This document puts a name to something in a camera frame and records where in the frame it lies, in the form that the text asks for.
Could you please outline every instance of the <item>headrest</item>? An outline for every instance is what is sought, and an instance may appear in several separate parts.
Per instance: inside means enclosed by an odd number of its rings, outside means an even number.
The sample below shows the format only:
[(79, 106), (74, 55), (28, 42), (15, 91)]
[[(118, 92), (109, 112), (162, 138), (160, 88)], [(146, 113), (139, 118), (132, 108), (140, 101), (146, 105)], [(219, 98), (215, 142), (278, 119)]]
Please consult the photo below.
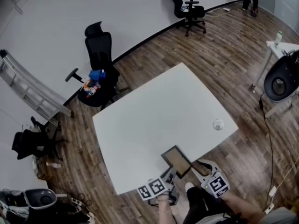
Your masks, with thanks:
[(102, 28), (101, 28), (101, 21), (95, 23), (95, 24), (92, 24), (90, 26), (88, 26), (86, 29), (85, 29), (85, 36), (86, 37), (96, 37), (96, 36), (99, 36), (100, 34), (103, 33), (102, 31)]

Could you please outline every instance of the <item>black baseboard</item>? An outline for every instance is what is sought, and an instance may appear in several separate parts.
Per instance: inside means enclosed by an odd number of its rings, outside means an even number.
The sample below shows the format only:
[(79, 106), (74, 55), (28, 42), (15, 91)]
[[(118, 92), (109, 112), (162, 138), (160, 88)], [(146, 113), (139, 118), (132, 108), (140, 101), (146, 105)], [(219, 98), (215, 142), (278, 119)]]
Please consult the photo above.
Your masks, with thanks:
[[(207, 12), (210, 12), (210, 11), (212, 11), (212, 10), (214, 10), (214, 9), (217, 9), (217, 8), (220, 8), (220, 7), (224, 7), (224, 6), (227, 6), (227, 5), (229, 5), (229, 4), (236, 3), (236, 2), (240, 2), (240, 1), (243, 1), (243, 0), (236, 0), (236, 1), (228, 2), (228, 3), (225, 3), (225, 4), (221, 4), (221, 5), (218, 5), (218, 6), (209, 8), (209, 9), (206, 10), (206, 13), (207, 13)], [(113, 64), (113, 65), (116, 64), (116, 63), (117, 63), (118, 61), (120, 61), (122, 58), (124, 58), (125, 56), (127, 56), (128, 54), (130, 54), (133, 50), (135, 50), (135, 49), (137, 49), (138, 47), (142, 46), (143, 44), (147, 43), (148, 41), (150, 41), (150, 40), (153, 39), (154, 37), (156, 37), (156, 36), (158, 36), (158, 35), (160, 35), (160, 34), (166, 32), (166, 31), (168, 31), (169, 29), (172, 29), (172, 28), (178, 26), (178, 25), (180, 24), (181, 21), (182, 21), (182, 20), (180, 20), (180, 21), (178, 21), (178, 22), (176, 22), (176, 23), (174, 23), (174, 24), (172, 24), (172, 25), (170, 25), (170, 26), (164, 28), (163, 30), (161, 30), (161, 31), (159, 31), (159, 32), (157, 32), (157, 33), (155, 33), (154, 35), (148, 37), (147, 39), (145, 39), (145, 40), (143, 40), (142, 42), (138, 43), (137, 45), (133, 46), (131, 49), (127, 50), (125, 53), (123, 53), (122, 55), (120, 55), (118, 58), (114, 59), (114, 60), (112, 61), (112, 64)], [(70, 102), (77, 96), (77, 94), (78, 94), (79, 91), (80, 91), (80, 89), (77, 90), (76, 93), (74, 93), (74, 94), (73, 94), (67, 101), (65, 101), (64, 105), (68, 105), (68, 104), (69, 104), (69, 103), (70, 103)]]

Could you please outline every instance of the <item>white table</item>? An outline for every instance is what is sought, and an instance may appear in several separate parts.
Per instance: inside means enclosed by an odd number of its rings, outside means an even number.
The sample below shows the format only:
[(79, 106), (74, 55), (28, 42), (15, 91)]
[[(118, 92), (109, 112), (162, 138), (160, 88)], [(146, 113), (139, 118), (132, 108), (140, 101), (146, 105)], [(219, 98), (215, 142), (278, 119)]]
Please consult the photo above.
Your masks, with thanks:
[[(213, 127), (216, 119), (224, 122), (220, 131)], [(195, 161), (238, 129), (183, 63), (111, 104), (93, 122), (117, 194), (159, 177), (168, 168), (161, 154), (174, 145)]]
[[(291, 43), (285, 43), (285, 42), (281, 42), (279, 44), (278, 47), (275, 47), (274, 46), (274, 42), (266, 42), (267, 44), (267, 53), (266, 53), (266, 56), (265, 56), (265, 59), (263, 61), (263, 64), (260, 68), (260, 71), (257, 75), (257, 77), (255, 78), (254, 82), (253, 82), (253, 86), (255, 87), (258, 83), (258, 81), (260, 80), (260, 78), (262, 77), (263, 73), (265, 72), (268, 64), (269, 64), (269, 61), (272, 57), (272, 55), (274, 54), (274, 56), (277, 58), (277, 59), (280, 59), (281, 57), (284, 56), (284, 51), (286, 53), (288, 53), (289, 51), (291, 50), (299, 50), (299, 45), (296, 45), (296, 44), (291, 44)], [(272, 114), (274, 114), (282, 105), (284, 104), (284, 102), (280, 102), (278, 104), (276, 104), (270, 111), (268, 111), (266, 114), (265, 114), (265, 117), (268, 118), (270, 117)]]

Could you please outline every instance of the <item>aluminum ladder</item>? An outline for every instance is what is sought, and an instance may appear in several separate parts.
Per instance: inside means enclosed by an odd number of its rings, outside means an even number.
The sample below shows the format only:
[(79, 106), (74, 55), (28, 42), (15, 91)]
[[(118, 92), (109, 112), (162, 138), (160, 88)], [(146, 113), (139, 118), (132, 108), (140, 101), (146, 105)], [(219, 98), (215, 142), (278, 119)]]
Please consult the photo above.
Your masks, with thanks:
[(73, 112), (42, 91), (41, 87), (45, 86), (26, 72), (9, 53), (1, 50), (0, 57), (3, 59), (0, 78), (33, 110), (55, 126), (58, 126), (58, 121), (54, 116), (59, 112), (73, 117)]

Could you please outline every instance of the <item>black office chair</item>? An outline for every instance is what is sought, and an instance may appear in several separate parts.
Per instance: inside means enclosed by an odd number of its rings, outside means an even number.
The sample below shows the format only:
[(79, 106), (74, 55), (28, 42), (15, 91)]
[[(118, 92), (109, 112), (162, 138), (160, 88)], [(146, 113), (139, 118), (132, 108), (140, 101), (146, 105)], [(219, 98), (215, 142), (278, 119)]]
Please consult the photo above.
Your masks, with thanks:
[(185, 18), (183, 21), (182, 26), (187, 26), (187, 32), (186, 36), (189, 36), (189, 31), (192, 26), (196, 26), (200, 29), (203, 29), (203, 33), (206, 33), (206, 28), (202, 27), (198, 23), (202, 23), (202, 25), (205, 25), (204, 21), (196, 21), (199, 17), (204, 17), (206, 12), (205, 9), (202, 6), (193, 6), (193, 4), (198, 4), (198, 1), (187, 1), (185, 4), (188, 5), (188, 8), (185, 9), (185, 7), (182, 7), (183, 0), (173, 0), (174, 2), (174, 14), (178, 18)]
[[(107, 103), (114, 102), (113, 96), (121, 92), (130, 90), (129, 87), (121, 90), (116, 90), (115, 86), (120, 75), (117, 69), (112, 65), (111, 47), (112, 39), (109, 32), (103, 32), (101, 21), (90, 25), (85, 30), (85, 44), (89, 54), (90, 65), (92, 70), (103, 69), (106, 72), (105, 79), (100, 80), (100, 89), (91, 97), (87, 98), (87, 93), (82, 89), (78, 93), (78, 99), (92, 107), (100, 107), (103, 110)], [(78, 68), (74, 69), (65, 79), (66, 82), (70, 78), (75, 78), (82, 82), (82, 78), (76, 74)]]
[(296, 93), (299, 87), (299, 50), (280, 58), (269, 70), (264, 90), (272, 102), (282, 102)]
[(37, 122), (33, 117), (31, 121), (34, 126), (40, 128), (41, 132), (35, 133), (28, 129), (25, 129), (24, 132), (17, 132), (14, 136), (14, 142), (12, 150), (18, 153), (17, 159), (23, 159), (30, 155), (36, 157), (43, 157), (49, 155), (50, 158), (54, 158), (53, 152), (59, 160), (62, 160), (57, 153), (56, 145), (58, 143), (67, 141), (65, 139), (56, 140), (57, 132), (59, 126), (56, 128), (52, 139), (49, 139), (46, 127), (41, 123)]

